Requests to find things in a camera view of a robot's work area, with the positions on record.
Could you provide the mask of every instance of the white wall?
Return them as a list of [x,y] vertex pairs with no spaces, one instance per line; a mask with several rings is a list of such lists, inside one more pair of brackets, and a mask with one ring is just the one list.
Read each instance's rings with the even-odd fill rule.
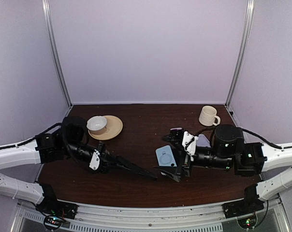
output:
[[[292,142],[292,0],[255,1],[232,110],[242,127],[271,142]],[[292,189],[281,198],[292,225]]]
[[[30,138],[67,112],[52,60],[42,1],[0,1],[0,145]],[[39,166],[1,171],[34,181]],[[16,201],[0,196],[0,232]]]
[[73,103],[224,103],[246,0],[51,0]]

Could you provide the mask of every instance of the table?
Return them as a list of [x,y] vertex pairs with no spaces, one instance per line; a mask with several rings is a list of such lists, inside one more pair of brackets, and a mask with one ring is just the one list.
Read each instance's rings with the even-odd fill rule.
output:
[[[203,105],[192,104],[127,104],[75,105],[70,116],[88,120],[95,115],[115,115],[123,121],[123,131],[110,141],[107,149],[138,166],[156,172],[158,180],[134,175],[125,170],[109,174],[90,174],[72,159],[44,165],[39,183],[50,184],[58,199],[77,203],[119,207],[170,207],[224,202],[243,198],[244,188],[259,182],[253,177],[235,176],[233,170],[193,168],[191,177],[181,182],[162,176],[155,150],[167,145],[161,140],[173,127],[184,127],[191,133],[204,128],[198,121]],[[233,124],[223,105],[217,108],[221,123]],[[90,145],[98,141],[90,139]]]

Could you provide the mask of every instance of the metal corner post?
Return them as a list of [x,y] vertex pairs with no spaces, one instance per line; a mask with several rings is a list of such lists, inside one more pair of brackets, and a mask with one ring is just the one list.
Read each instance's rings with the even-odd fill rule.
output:
[[240,46],[240,49],[239,49],[238,59],[237,59],[237,62],[236,62],[236,67],[235,67],[235,71],[234,71],[234,75],[233,75],[233,80],[232,80],[232,83],[231,83],[230,91],[229,91],[229,94],[228,94],[227,101],[225,103],[225,106],[227,107],[227,109],[230,108],[232,97],[233,97],[233,94],[234,94],[234,91],[235,91],[235,88],[236,88],[236,84],[237,84],[237,81],[238,81],[238,78],[239,78],[239,75],[240,75],[240,72],[241,72],[241,68],[242,68],[242,65],[243,65],[244,56],[245,56],[245,50],[246,50],[246,46],[248,44],[248,39],[249,39],[250,31],[251,31],[251,25],[252,25],[252,19],[253,19],[253,10],[254,10],[254,0],[248,0],[241,46]]
[[68,107],[71,107],[72,102],[71,102],[71,99],[70,99],[70,96],[68,93],[67,86],[65,84],[65,80],[63,77],[63,72],[61,69],[60,60],[59,60],[59,56],[58,56],[58,51],[57,51],[57,47],[56,47],[55,35],[54,35],[53,25],[52,25],[52,21],[51,21],[50,8],[49,8],[49,0],[42,0],[42,4],[43,4],[43,13],[44,13],[44,17],[45,17],[47,31],[48,31],[48,35],[49,35],[49,42],[50,42],[50,46],[51,46],[51,50],[52,50],[53,60],[55,63],[57,74],[58,74],[58,79],[60,82],[60,86],[61,86],[63,95],[65,97],[66,103],[67,103]]

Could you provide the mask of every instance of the mug handle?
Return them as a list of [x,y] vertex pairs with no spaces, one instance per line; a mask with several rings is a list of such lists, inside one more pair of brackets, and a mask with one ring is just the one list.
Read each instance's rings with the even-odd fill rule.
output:
[[221,119],[220,119],[220,117],[218,117],[217,115],[215,115],[215,118],[217,119],[217,123],[214,122],[213,125],[214,125],[214,126],[217,126],[217,125],[220,124]]

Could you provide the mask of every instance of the dark brown tabletop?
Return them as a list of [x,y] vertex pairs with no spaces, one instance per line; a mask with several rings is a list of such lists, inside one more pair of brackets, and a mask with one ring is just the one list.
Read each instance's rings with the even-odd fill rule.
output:
[[[156,172],[153,181],[124,170],[109,174],[90,174],[72,159],[44,165],[39,183],[50,184],[58,199],[121,207],[169,207],[217,203],[243,198],[244,188],[259,182],[259,176],[240,177],[234,171],[193,168],[191,177],[178,183],[162,176],[153,167],[158,165],[156,149],[165,145],[161,140],[170,128],[183,127],[195,133],[204,128],[198,120],[203,105],[131,104],[76,105],[70,116],[88,120],[95,115],[115,115],[123,122],[123,131],[110,141],[107,149],[138,166]],[[223,105],[217,108],[221,123],[233,124]],[[90,139],[96,146],[98,141]]]

